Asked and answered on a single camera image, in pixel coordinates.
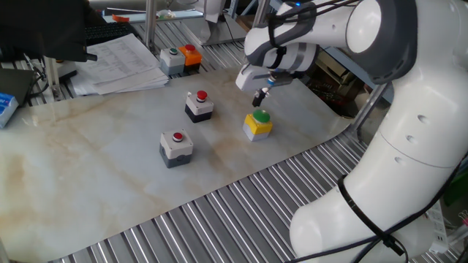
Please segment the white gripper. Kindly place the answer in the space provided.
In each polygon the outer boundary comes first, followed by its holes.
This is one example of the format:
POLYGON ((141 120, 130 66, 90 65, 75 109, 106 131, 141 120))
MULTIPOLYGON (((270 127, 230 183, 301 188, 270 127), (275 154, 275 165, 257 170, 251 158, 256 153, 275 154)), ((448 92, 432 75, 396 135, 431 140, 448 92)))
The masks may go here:
POLYGON ((271 70, 251 64, 243 65, 235 80, 235 84, 241 91, 256 91, 252 101, 253 107, 261 105, 262 99, 269 96, 270 88, 276 82, 277 79, 271 70))

